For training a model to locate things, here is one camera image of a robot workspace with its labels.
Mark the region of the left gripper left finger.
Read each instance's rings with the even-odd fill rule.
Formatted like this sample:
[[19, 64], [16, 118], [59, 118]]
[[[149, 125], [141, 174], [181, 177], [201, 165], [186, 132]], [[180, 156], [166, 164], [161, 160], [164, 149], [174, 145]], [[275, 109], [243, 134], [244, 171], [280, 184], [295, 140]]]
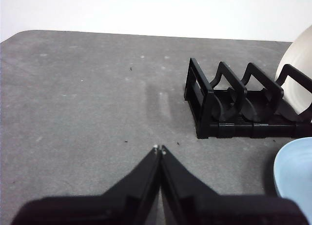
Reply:
[[95, 196], [45, 197], [27, 202], [14, 225], [143, 225], [160, 186], [161, 151], [154, 147], [106, 192]]

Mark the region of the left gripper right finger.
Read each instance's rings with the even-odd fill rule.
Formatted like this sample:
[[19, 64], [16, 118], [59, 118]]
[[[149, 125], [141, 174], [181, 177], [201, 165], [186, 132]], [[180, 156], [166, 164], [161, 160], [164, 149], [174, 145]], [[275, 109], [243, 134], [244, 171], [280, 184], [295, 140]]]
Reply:
[[161, 193], [166, 221], [175, 225], [306, 225], [298, 205], [265, 195], [220, 195], [162, 145]]

